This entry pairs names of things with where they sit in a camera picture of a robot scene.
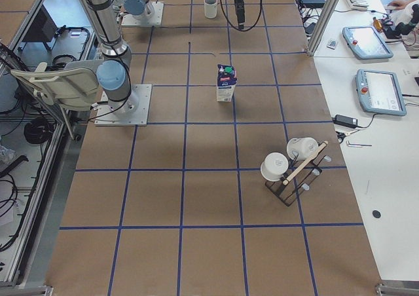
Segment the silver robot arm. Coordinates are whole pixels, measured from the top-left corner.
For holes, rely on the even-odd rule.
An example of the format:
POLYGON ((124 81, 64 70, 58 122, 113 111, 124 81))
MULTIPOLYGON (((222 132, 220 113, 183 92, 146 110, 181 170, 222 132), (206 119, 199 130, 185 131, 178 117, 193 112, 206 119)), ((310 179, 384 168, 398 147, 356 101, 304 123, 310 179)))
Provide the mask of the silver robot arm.
MULTIPOLYGON (((104 63, 96 72, 98 82, 107 96, 108 115, 130 117, 135 112, 147 111, 149 102, 138 96, 132 84, 130 62, 132 51, 123 39, 112 9, 112 0, 81 0, 94 28, 104 63)), ((154 16, 150 0, 124 0, 125 11, 149 19, 154 16)))
POLYGON ((125 11, 138 20, 149 19, 155 13, 150 0, 124 0, 123 5, 125 11))

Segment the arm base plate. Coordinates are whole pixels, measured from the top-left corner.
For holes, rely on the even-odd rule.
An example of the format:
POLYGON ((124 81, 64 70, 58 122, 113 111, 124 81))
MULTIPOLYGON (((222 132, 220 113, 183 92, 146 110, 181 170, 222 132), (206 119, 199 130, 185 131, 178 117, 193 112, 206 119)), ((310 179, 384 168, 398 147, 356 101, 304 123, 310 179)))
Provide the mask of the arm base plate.
POLYGON ((126 0, 121 26, 124 27, 159 27, 162 23, 164 3, 161 1, 126 0))
POLYGON ((116 102, 110 101, 98 107, 98 118, 94 119, 96 126, 146 126, 149 115, 153 86, 151 84, 133 84, 128 101, 122 108, 117 109, 116 102))

